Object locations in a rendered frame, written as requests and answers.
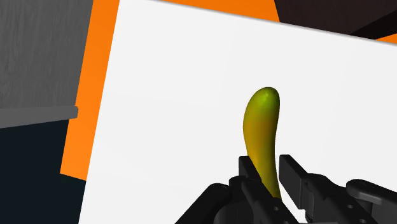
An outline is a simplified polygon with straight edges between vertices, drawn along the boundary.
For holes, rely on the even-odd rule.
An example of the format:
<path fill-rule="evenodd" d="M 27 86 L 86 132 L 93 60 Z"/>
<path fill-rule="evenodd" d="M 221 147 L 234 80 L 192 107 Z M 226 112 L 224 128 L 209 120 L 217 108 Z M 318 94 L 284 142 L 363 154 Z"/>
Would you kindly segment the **grey wooden cabinet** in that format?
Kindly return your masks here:
<path fill-rule="evenodd" d="M 0 129 L 76 118 L 94 0 L 0 0 Z"/>

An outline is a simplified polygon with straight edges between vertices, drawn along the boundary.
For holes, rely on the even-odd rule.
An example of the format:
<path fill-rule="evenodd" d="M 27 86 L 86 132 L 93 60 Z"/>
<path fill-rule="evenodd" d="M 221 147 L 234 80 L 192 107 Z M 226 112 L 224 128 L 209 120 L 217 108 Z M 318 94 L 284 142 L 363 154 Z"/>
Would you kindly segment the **dark brown furniture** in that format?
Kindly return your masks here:
<path fill-rule="evenodd" d="M 367 39 L 397 34 L 397 0 L 274 0 L 280 22 Z"/>

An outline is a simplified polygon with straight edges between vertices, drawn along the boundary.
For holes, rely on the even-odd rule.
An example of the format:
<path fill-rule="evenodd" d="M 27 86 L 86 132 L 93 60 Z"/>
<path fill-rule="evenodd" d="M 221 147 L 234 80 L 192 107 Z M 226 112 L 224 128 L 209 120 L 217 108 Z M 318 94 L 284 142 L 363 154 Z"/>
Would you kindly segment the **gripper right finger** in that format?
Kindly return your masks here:
<path fill-rule="evenodd" d="M 308 223 L 397 224 L 397 192 L 363 179 L 336 185 L 308 173 L 291 155 L 279 156 L 279 181 Z"/>

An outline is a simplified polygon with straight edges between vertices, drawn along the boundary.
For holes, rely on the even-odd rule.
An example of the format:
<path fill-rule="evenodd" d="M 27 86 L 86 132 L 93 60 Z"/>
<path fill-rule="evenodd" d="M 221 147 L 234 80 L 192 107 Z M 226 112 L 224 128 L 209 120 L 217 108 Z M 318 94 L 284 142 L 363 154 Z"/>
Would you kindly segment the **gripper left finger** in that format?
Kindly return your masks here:
<path fill-rule="evenodd" d="M 298 224 L 281 199 L 273 197 L 248 156 L 229 184 L 209 185 L 175 224 Z"/>

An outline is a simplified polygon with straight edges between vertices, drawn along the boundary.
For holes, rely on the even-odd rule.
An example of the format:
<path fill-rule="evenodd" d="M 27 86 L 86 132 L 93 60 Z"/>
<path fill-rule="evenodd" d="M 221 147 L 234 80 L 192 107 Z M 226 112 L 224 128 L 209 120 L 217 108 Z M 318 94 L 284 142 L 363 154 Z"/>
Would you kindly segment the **yellow-green banana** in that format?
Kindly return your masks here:
<path fill-rule="evenodd" d="M 281 198 L 276 169 L 275 139 L 279 119 L 280 97 L 276 89 L 264 87 L 250 98 L 243 119 L 243 135 L 261 182 L 271 196 Z"/>

